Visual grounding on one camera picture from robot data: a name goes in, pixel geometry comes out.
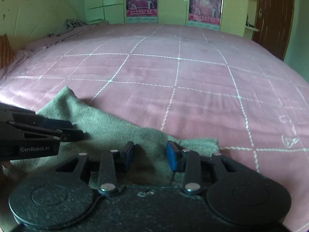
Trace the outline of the grey knit pants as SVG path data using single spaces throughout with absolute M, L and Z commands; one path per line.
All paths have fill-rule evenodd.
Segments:
M 2 182 L 19 182 L 79 152 L 88 153 L 91 159 L 99 159 L 102 151 L 122 149 L 128 141 L 132 141 L 138 147 L 132 167 L 122 182 L 138 185 L 175 185 L 183 179 L 183 174 L 172 172 L 168 165 L 165 152 L 167 141 L 173 141 L 181 148 L 196 151 L 208 158 L 219 151 L 216 139 L 177 139 L 156 129 L 136 126 L 86 105 L 68 87 L 63 88 L 40 109 L 39 114 L 48 118 L 69 120 L 85 132 L 85 140 L 62 144 L 57 156 L 17 160 L 11 162 L 8 168 L 2 166 Z

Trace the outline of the orange striped pillow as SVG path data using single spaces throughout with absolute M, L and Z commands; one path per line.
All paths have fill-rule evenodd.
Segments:
M 16 52 L 10 45 L 7 35 L 0 37 L 0 68 L 10 66 L 16 60 Z

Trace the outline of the pink checked bed sheet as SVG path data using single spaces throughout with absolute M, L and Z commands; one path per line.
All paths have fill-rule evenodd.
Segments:
M 251 40 L 189 26 L 77 27 L 1 70 L 1 101 L 37 111 L 64 87 L 83 104 L 226 156 L 284 185 L 308 231 L 308 82 Z

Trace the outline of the cream round headboard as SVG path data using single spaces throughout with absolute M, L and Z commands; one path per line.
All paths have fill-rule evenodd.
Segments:
M 1 35 L 13 50 L 53 34 L 77 14 L 66 0 L 1 0 Z

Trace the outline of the crumpled grey cloth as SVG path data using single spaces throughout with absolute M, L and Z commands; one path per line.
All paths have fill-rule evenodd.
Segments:
M 74 30 L 77 27 L 86 27 L 90 25 L 97 25 L 97 24 L 105 24 L 108 25 L 108 21 L 106 19 L 97 19 L 93 21 L 81 21 L 79 19 L 67 19 L 66 22 L 56 29 L 54 32 L 47 34 L 47 37 L 58 37 L 59 35 L 66 34 Z

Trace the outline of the green wardrobe with posters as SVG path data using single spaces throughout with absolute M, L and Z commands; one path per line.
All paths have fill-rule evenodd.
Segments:
M 250 39 L 262 0 L 84 0 L 86 20 L 188 25 Z

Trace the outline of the dark brown wooden door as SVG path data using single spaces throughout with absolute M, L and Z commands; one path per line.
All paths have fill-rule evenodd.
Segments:
M 283 60 L 288 48 L 294 14 L 294 0 L 260 0 L 252 39 Z

